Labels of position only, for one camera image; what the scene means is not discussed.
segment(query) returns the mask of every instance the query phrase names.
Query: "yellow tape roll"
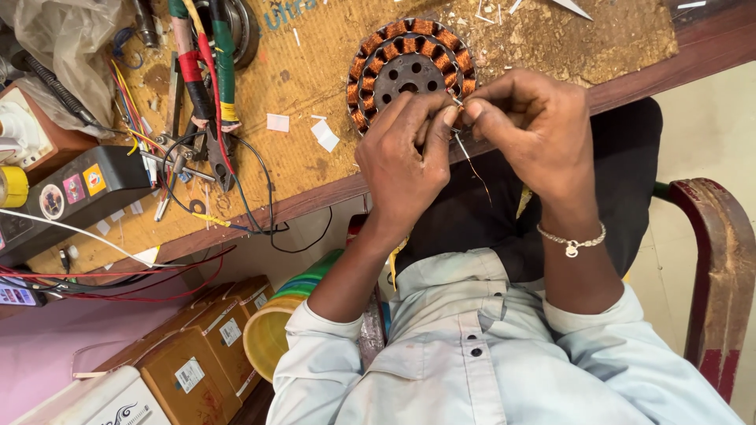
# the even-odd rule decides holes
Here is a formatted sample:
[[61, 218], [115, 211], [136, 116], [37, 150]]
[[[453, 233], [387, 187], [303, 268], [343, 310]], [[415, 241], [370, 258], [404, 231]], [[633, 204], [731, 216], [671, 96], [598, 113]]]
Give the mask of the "yellow tape roll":
[[0, 206], [15, 208], [26, 203], [29, 181], [20, 167], [0, 166]]

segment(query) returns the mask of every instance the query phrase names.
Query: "white cable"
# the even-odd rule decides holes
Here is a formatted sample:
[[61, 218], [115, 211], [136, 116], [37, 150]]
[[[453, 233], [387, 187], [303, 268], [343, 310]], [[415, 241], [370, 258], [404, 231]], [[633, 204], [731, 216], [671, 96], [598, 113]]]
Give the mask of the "white cable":
[[81, 234], [86, 234], [89, 237], [93, 237], [94, 239], [99, 240], [103, 244], [110, 245], [111, 247], [115, 248], [116, 250], [120, 251], [121, 253], [124, 253], [127, 256], [129, 256], [130, 258], [133, 258], [133, 259], [139, 261], [140, 263], [142, 263], [144, 265], [147, 265], [149, 267], [182, 267], [182, 266], [187, 265], [187, 264], [155, 264], [155, 263], [152, 263], [152, 262], [144, 261], [143, 259], [139, 259], [136, 256], [133, 256], [132, 254], [127, 253], [126, 251], [124, 251], [123, 249], [121, 249], [120, 247], [118, 247], [117, 245], [112, 244], [111, 242], [108, 242], [107, 240], [103, 239], [102, 237], [97, 236], [96, 234], [89, 233], [86, 230], [82, 230], [80, 228], [75, 228], [73, 226], [65, 225], [63, 223], [54, 222], [52, 220], [43, 219], [42, 217], [35, 217], [35, 216], [30, 216], [28, 214], [23, 214], [21, 212], [17, 212], [17, 211], [10, 211], [9, 209], [2, 209], [2, 208], [0, 208], [0, 213], [10, 214], [11, 216], [16, 216], [16, 217], [24, 217], [25, 219], [32, 219], [32, 220], [36, 220], [38, 222], [45, 222], [45, 223], [49, 223], [51, 225], [56, 225], [56, 226], [60, 226], [62, 228], [67, 228], [69, 230], [78, 231]]

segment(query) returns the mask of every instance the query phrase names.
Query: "plastic bag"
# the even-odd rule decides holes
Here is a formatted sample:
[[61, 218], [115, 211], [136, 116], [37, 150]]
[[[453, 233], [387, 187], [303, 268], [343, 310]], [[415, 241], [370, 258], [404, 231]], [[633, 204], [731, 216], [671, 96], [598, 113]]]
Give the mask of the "plastic bag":
[[[113, 81], [101, 48], [117, 29], [128, 26], [129, 14], [122, 0], [2, 0], [0, 17], [10, 24], [18, 42], [58, 80], [104, 126], [113, 123]], [[36, 95], [30, 94], [38, 103]], [[59, 120], [43, 110], [64, 129], [82, 129], [78, 119]], [[87, 133], [107, 137], [110, 132], [87, 127]]]

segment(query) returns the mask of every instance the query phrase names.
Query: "shirt sleeve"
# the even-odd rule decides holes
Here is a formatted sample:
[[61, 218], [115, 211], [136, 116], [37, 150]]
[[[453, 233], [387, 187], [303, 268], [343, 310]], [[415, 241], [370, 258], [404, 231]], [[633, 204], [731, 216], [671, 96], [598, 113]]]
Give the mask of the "shirt sleeve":
[[273, 373], [275, 397], [268, 425], [333, 423], [349, 390], [361, 377], [357, 338], [362, 317], [336, 323], [304, 301], [286, 325], [289, 351]]
[[687, 360], [675, 354], [643, 320], [633, 289], [598, 315], [576, 315], [544, 300], [572, 363], [627, 399], [654, 423], [743, 422]]

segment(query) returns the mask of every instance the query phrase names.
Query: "pink wall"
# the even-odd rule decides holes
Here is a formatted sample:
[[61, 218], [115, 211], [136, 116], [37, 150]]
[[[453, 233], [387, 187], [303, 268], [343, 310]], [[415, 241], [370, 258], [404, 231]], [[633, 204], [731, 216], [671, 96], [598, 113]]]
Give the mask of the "pink wall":
[[[161, 278], [165, 276], [154, 275], [137, 285]], [[184, 281], [176, 277], [135, 295], [160, 299], [186, 290]], [[74, 371], [89, 372], [186, 302], [187, 298], [168, 302], [65, 299], [0, 321], [0, 423], [10, 423], [68, 385], [77, 350], [122, 341], [78, 354]]]

